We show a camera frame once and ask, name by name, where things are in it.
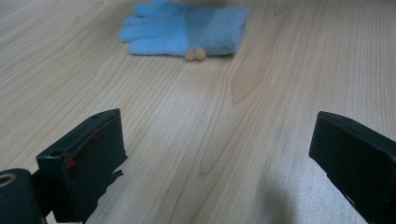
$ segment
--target beige pom-pom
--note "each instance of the beige pom-pom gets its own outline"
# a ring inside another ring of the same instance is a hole
[[[203,49],[203,48],[198,48],[196,51],[195,51],[195,59],[196,60],[199,60],[199,61],[202,61],[202,60],[204,60],[206,58],[206,52],[205,52],[205,50]]]
[[[188,49],[186,55],[184,55],[184,59],[186,61],[194,61],[195,60],[195,52],[193,49]]]

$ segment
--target blue glove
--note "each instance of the blue glove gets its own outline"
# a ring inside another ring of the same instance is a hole
[[[248,11],[244,8],[195,7],[156,0],[137,4],[124,21],[121,42],[137,55],[185,56],[191,49],[208,56],[237,52]]]

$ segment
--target black object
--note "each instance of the black object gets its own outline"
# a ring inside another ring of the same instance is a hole
[[[368,223],[396,223],[396,143],[352,119],[319,112],[309,156]]]
[[[0,172],[0,223],[86,222],[127,159],[120,111],[96,114],[36,157],[39,169]]]

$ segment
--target table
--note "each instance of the table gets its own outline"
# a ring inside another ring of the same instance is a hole
[[[88,223],[365,223],[308,150],[319,111],[396,139],[396,2],[184,1],[249,9],[234,56],[193,63],[128,54],[137,2],[0,2],[0,170],[120,108],[129,159]]]

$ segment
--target glove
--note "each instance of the glove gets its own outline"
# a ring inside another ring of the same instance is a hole
[[[124,21],[120,41],[136,55],[173,55],[197,58],[236,53],[244,36],[248,11],[156,0],[137,4]]]

